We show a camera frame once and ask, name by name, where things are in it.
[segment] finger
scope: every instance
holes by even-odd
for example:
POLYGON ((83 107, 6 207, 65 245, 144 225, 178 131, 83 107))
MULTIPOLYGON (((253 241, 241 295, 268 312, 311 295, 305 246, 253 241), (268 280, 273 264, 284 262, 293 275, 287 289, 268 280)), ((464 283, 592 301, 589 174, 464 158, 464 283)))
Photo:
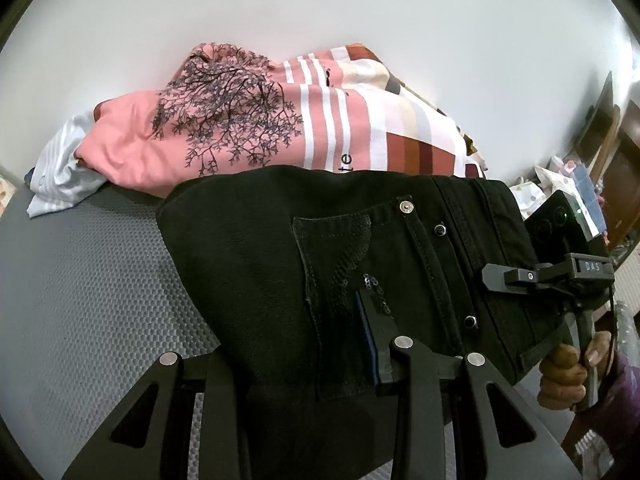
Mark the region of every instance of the finger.
POLYGON ((574 402, 580 402, 585 395, 585 389, 582 384, 579 386, 563 386, 553 382, 546 377, 540 379, 540 391, 546 396, 557 400, 563 400, 573 404, 574 402))
POLYGON ((611 332, 597 332, 587 346, 584 353, 584 362, 591 368, 595 368, 609 354, 611 346, 611 332))
POLYGON ((538 404, 548 410, 567 410, 574 405, 572 402, 554 399, 542 392, 538 394, 538 404))
POLYGON ((580 352, 571 345, 559 344, 551 351, 548 358, 559 368, 573 368, 580 360, 580 352))
POLYGON ((587 379, 587 368, 584 366, 575 365, 572 368, 558 368, 548 358, 545 358, 540 363, 540 372, 546 378, 563 386, 579 386, 584 384, 587 379))

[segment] metal rivet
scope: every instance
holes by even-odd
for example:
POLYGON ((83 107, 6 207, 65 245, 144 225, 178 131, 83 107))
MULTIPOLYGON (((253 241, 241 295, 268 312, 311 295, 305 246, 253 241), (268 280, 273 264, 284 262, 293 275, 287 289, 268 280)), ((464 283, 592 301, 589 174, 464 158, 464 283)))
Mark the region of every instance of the metal rivet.
POLYGON ((409 214, 413 210, 414 205, 411 202, 409 202, 408 200, 402 200, 402 202, 400 203, 400 211, 409 214))
POLYGON ((484 356, 478 352, 471 352, 471 354, 466 356, 466 360, 473 366, 482 366, 486 362, 484 356))
POLYGON ((160 364, 164 366, 171 366, 178 361, 178 354, 175 352, 165 352, 160 356, 160 364))
POLYGON ((467 328, 475 328, 476 326, 478 326, 478 320, 476 319, 476 316, 466 316, 465 326, 467 328))
POLYGON ((407 335, 399 335, 394 339, 394 343, 398 348, 411 348, 414 345, 414 340, 407 335))

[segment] wooden furniture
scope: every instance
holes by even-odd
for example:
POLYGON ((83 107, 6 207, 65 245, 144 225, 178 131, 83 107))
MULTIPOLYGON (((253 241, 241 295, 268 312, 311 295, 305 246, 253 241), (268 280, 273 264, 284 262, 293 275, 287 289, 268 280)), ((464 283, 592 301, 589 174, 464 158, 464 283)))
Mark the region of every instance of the wooden furniture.
POLYGON ((611 72, 609 72, 600 91, 598 101, 589 108, 585 117, 584 128, 575 143, 575 153, 577 153, 585 166, 588 167, 591 164, 591 161, 598 154, 598 150, 602 151, 600 147, 603 146, 603 142, 607 139, 607 134, 612 131, 613 119, 613 78, 611 72))
POLYGON ((613 105, 613 114, 611 118, 611 124, 609 125, 609 131, 607 131, 607 135, 604 138, 602 147, 600 148, 596 161, 593 163, 593 167, 591 168, 591 172, 589 173, 589 178, 594 184, 598 183, 600 177, 602 176, 602 172, 604 171, 607 159, 609 158, 611 151, 614 149, 616 138, 618 137, 619 124, 620 107, 618 105, 613 105))
POLYGON ((619 132, 620 146, 604 174, 602 211, 613 252, 640 223, 640 108, 630 102, 619 132))

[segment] camera lens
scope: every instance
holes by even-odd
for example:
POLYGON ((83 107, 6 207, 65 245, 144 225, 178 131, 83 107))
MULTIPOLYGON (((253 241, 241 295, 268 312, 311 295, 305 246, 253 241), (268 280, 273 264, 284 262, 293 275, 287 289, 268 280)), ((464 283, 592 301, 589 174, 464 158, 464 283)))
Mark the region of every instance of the camera lens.
POLYGON ((569 215, 564 207, 559 207, 554 211, 554 224, 556 227, 562 227, 566 224, 569 215))
POLYGON ((542 219, 538 225, 536 225, 535 236, 536 241, 539 243, 545 243, 551 238, 551 231, 553 230, 551 222, 549 220, 542 219))

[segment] gray mat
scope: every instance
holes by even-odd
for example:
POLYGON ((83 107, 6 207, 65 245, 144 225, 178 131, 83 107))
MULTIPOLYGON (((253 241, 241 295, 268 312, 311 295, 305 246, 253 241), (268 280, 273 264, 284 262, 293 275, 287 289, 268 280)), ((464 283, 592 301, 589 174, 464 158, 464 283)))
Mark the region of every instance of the gray mat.
MULTIPOLYGON (((107 185, 73 209, 29 220, 31 197, 21 186, 0 218, 0 414, 43 478, 59 480, 161 353, 188 358, 218 342, 164 247, 158 199, 107 185)), ((199 397, 190 479, 197 478, 201 412, 199 397)), ((445 435, 453 479, 450 425, 445 435)), ((366 479, 387 480, 390 471, 386 464, 366 479)))

